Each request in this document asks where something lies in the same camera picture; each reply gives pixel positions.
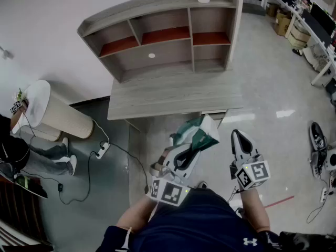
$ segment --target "power cord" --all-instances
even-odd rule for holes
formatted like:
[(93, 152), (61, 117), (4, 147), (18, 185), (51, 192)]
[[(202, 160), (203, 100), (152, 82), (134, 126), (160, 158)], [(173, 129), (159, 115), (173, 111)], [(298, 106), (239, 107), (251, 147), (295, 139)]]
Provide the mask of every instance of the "power cord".
[(69, 205), (71, 204), (72, 202), (79, 202), (79, 203), (82, 203), (84, 202), (90, 195), (90, 192), (91, 192), (91, 175), (90, 175), (90, 159), (91, 159), (91, 156), (92, 154), (96, 154), (97, 155), (97, 152), (95, 151), (91, 151), (90, 155), (89, 155), (89, 159), (88, 159), (88, 176), (89, 176), (89, 189), (88, 189), (88, 193), (86, 194), (86, 196), (83, 198), (83, 199), (72, 199), (70, 200), (68, 203), (65, 203), (63, 200), (62, 200), (62, 197), (61, 197), (61, 192), (63, 191), (63, 186), (60, 186), (58, 184), (58, 192), (59, 192), (59, 199), (60, 201), (65, 204), (65, 205)]
[[(318, 207), (318, 208), (316, 208), (316, 209), (314, 209), (313, 211), (310, 212), (310, 214), (308, 215), (307, 220), (306, 220), (306, 223), (307, 223), (307, 224), (313, 222), (313, 220), (314, 220), (314, 219), (319, 215), (319, 213), (322, 211), (324, 205), (326, 204), (326, 201), (327, 201), (327, 199), (328, 199), (328, 196), (333, 194), (333, 192), (329, 192), (329, 189), (330, 189), (329, 184), (328, 184), (325, 180), (323, 180), (323, 179), (321, 179), (321, 180), (324, 181), (324, 182), (327, 184), (327, 186), (328, 186), (328, 190), (327, 190), (328, 193), (327, 193), (326, 199), (324, 200), (323, 204), (322, 204), (320, 207)], [(319, 211), (317, 212), (317, 214), (312, 218), (312, 220), (308, 221), (308, 219), (309, 219), (309, 217), (311, 216), (311, 214), (314, 213), (314, 212), (317, 211), (317, 210), (319, 210)]]
[(92, 120), (95, 122), (95, 124), (98, 126), (99, 129), (102, 130), (102, 132), (105, 134), (106, 138), (107, 138), (107, 142), (110, 143), (110, 138), (107, 136), (107, 134), (104, 132), (104, 130), (102, 129), (101, 126), (98, 125), (98, 123), (92, 118)]
[(229, 203), (229, 202), (233, 199), (233, 197), (234, 197), (236, 194), (239, 194), (240, 192), (242, 192), (242, 191), (238, 190), (238, 189), (237, 189), (237, 186), (235, 186), (235, 188), (233, 189), (233, 191), (232, 191), (232, 193), (231, 193), (231, 196), (230, 196), (230, 198), (227, 200), (227, 202)]
[(21, 111), (21, 112), (22, 112), (22, 114), (26, 117), (26, 120), (28, 121), (29, 127), (30, 127), (30, 129), (31, 129), (31, 132), (33, 133), (33, 136), (36, 137), (36, 135), (35, 135), (35, 133), (34, 133), (34, 131), (33, 131), (33, 129), (32, 129), (32, 126), (30, 125), (30, 122), (29, 122), (29, 120), (28, 120), (28, 118), (27, 118), (27, 116), (26, 116), (26, 114), (25, 114), (23, 111)]
[(128, 156), (130, 156), (130, 157), (132, 157), (132, 158), (134, 158), (134, 159), (137, 160), (137, 162), (140, 164), (140, 166), (141, 166), (141, 168), (142, 168), (142, 171), (143, 171), (143, 173), (144, 173), (144, 175), (145, 175), (146, 186), (145, 186), (144, 190), (145, 190), (145, 194), (147, 194), (148, 191), (149, 191), (147, 174), (146, 174), (146, 171), (145, 171), (145, 169), (144, 169), (144, 167), (143, 167), (143, 164), (140, 162), (140, 160), (139, 160), (137, 157), (131, 155), (127, 150), (125, 150), (125, 149), (123, 149), (122, 147), (118, 146), (117, 144), (113, 144), (113, 143), (111, 143), (111, 142), (107, 142), (107, 141), (105, 141), (105, 140), (103, 140), (103, 141), (101, 141), (101, 142), (99, 143), (99, 145), (100, 145), (101, 148), (103, 148), (103, 146), (101, 145), (101, 143), (103, 143), (103, 142), (104, 142), (104, 143), (109, 143), (109, 144), (111, 144), (111, 145), (116, 146), (118, 149), (120, 149), (120, 150), (122, 150), (123, 152), (127, 153)]

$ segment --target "gray floor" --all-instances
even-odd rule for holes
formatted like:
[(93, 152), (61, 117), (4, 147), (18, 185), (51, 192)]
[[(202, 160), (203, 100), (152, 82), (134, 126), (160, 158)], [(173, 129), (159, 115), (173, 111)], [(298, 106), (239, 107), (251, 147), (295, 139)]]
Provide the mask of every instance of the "gray floor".
[[(232, 72), (240, 82), (245, 107), (229, 111), (219, 128), (220, 144), (204, 151), (195, 167), (193, 185), (205, 180), (216, 193), (228, 199), (237, 181), (230, 180), (233, 158), (230, 134), (240, 129), (251, 135), (269, 162), (272, 178), (259, 189), (264, 205), (293, 199), (267, 209), (271, 228), (279, 233), (335, 232), (336, 196), (330, 196), (319, 216), (306, 223), (320, 206), (323, 182), (313, 178), (310, 165), (308, 127), (317, 121), (329, 141), (336, 140), (336, 114), (324, 89), (311, 86), (316, 76), (303, 57), (294, 55), (284, 37), (278, 36), (268, 17), (243, 14)], [(169, 145), (168, 137), (187, 115), (151, 119), (142, 161), (147, 166), (158, 160)], [(130, 165), (130, 202), (143, 194), (143, 174)], [(233, 199), (239, 205), (239, 196)]]
[[(94, 103), (78, 110), (93, 117), (108, 134), (110, 141), (124, 149), (129, 145), (129, 125), (124, 121), (107, 121), (108, 101)], [(99, 143), (106, 137), (95, 127), (88, 139), (62, 134), (70, 140), (70, 151), (77, 156), (75, 176), (51, 176), (64, 185), (62, 199), (84, 198), (88, 191), (87, 160), (91, 151), (99, 151)], [(33, 146), (47, 149), (55, 145), (40, 138), (33, 139)], [(47, 236), (56, 251), (96, 251), (108, 226), (117, 222), (129, 207), (128, 158), (125, 153), (111, 146), (101, 160), (92, 156), (90, 161), (91, 193), (83, 203), (64, 205), (59, 200), (57, 183), (42, 180), (49, 199), (41, 200), (41, 210)]]

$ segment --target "navy shirt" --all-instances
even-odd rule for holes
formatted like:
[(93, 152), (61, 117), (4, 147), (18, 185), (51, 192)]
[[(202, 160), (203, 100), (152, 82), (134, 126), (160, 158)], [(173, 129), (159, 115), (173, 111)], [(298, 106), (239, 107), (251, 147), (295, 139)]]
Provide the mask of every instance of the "navy shirt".
[[(120, 249), (127, 230), (111, 226), (97, 252)], [(130, 251), (269, 251), (271, 232), (258, 234), (208, 189), (191, 190), (175, 207), (159, 204), (148, 224), (129, 238)]]

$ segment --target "power strip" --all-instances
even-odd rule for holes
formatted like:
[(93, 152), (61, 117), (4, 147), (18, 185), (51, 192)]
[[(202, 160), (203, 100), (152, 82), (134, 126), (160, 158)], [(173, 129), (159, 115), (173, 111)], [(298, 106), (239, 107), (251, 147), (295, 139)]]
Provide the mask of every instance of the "power strip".
[(105, 154), (105, 152), (107, 152), (107, 149), (109, 149), (110, 147), (110, 144), (108, 142), (106, 142), (102, 147), (101, 149), (99, 150), (98, 152), (98, 155), (96, 155), (97, 159), (100, 160), (103, 155)]
[(327, 188), (324, 187), (324, 188), (322, 189), (320, 203), (324, 203), (325, 200), (327, 199), (327, 196), (328, 196), (328, 191), (327, 191)]

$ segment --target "black jacket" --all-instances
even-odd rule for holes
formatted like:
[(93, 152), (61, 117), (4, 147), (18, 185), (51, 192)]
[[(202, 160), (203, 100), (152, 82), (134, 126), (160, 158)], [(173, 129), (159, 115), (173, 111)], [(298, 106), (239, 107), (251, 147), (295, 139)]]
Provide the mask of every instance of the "black jacket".
[(0, 115), (0, 163), (9, 162), (18, 170), (26, 166), (29, 146), (21, 139), (11, 136), (11, 120)]

